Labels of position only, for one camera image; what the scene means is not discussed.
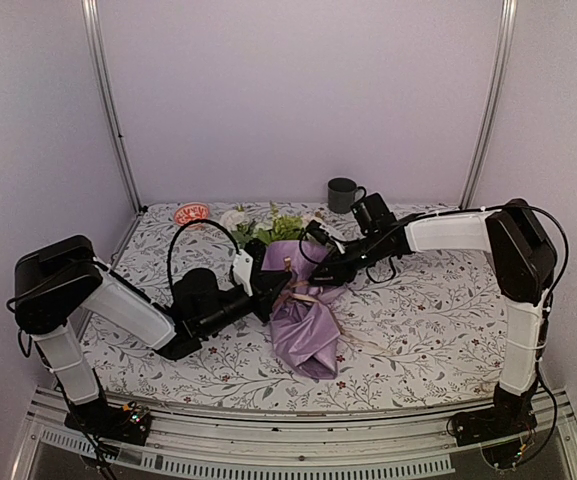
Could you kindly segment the green white flower sprig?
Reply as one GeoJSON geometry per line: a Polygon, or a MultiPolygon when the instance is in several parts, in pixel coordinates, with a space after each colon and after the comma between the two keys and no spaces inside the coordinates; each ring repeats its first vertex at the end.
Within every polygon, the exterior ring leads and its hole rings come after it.
{"type": "Polygon", "coordinates": [[[320,212],[292,211],[289,204],[268,202],[266,204],[243,205],[249,216],[255,221],[254,233],[249,237],[235,237],[243,247],[252,239],[259,239],[266,246],[277,241],[298,240],[306,226],[313,220],[323,222],[320,212]]]}

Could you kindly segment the white rose long stem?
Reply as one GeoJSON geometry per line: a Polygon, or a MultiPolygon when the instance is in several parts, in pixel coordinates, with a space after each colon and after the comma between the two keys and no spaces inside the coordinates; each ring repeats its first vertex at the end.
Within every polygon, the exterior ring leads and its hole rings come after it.
{"type": "Polygon", "coordinates": [[[243,205],[225,211],[219,223],[235,237],[249,237],[254,233],[255,221],[246,212],[243,205]]]}

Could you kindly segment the beige raffia ribbon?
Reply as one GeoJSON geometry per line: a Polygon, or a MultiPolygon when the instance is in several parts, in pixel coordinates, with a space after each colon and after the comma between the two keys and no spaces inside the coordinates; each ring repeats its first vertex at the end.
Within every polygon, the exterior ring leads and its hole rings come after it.
{"type": "Polygon", "coordinates": [[[273,305],[271,337],[274,352],[284,360],[297,364],[316,360],[324,364],[323,357],[332,358],[337,352],[337,342],[346,335],[331,305],[347,287],[314,286],[286,257],[286,270],[292,280],[273,305]]]}

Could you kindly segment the red patterned ceramic bowl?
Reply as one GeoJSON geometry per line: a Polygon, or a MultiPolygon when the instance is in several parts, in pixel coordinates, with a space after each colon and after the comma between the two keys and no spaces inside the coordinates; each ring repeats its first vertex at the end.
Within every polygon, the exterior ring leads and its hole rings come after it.
{"type": "Polygon", "coordinates": [[[174,223],[181,227],[193,220],[205,220],[211,216],[208,205],[201,202],[190,202],[181,205],[174,213],[174,223]]]}

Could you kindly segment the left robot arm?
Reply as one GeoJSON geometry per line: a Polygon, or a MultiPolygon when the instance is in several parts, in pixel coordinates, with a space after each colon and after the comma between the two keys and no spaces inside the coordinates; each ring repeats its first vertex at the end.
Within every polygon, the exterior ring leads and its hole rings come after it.
{"type": "Polygon", "coordinates": [[[270,320],[273,306],[290,273],[265,270],[260,241],[236,253],[232,288],[220,289],[216,275],[194,268],[172,286],[169,307],[103,264],[91,241],[75,235],[21,257],[14,267],[14,296],[7,303],[20,330],[37,345],[59,381],[72,426],[109,433],[114,427],[136,428],[145,417],[132,407],[107,403],[102,386],[88,364],[68,323],[79,308],[110,321],[168,360],[199,351],[204,342],[227,326],[253,314],[270,320]]]}

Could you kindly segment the purple pink wrapping paper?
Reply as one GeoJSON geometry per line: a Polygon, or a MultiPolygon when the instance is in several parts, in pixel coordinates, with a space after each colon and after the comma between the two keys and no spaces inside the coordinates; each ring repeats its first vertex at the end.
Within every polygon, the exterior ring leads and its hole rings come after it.
{"type": "Polygon", "coordinates": [[[313,380],[338,375],[337,345],[341,332],[331,305],[343,287],[319,287],[309,281],[327,249],[311,242],[271,243],[262,268],[284,270],[291,279],[273,305],[270,334],[275,355],[294,372],[313,380]]]}

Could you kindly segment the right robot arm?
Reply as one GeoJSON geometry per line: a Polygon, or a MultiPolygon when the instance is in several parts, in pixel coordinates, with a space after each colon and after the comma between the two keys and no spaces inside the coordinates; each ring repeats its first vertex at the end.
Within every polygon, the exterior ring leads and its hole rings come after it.
{"type": "Polygon", "coordinates": [[[361,238],[335,237],[322,223],[312,222],[299,233],[319,244],[310,256],[300,250],[292,260],[304,260],[307,282],[341,287],[360,270],[378,261],[400,259],[431,250],[476,250],[490,255],[506,306],[505,360],[487,409],[460,412],[449,421],[464,445],[519,433],[535,427],[532,397],[543,380],[539,361],[546,344],[557,251],[538,220],[540,209],[523,199],[479,210],[410,214],[397,218],[380,194],[356,201],[351,212],[361,238]]]}

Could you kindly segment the dark grey metal mug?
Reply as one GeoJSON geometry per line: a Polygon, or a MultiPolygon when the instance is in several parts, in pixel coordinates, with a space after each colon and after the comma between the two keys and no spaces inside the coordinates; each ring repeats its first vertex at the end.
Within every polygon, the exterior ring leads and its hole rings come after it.
{"type": "Polygon", "coordinates": [[[333,213],[349,213],[352,205],[365,196],[366,188],[349,178],[337,177],[327,183],[327,204],[333,213]]]}

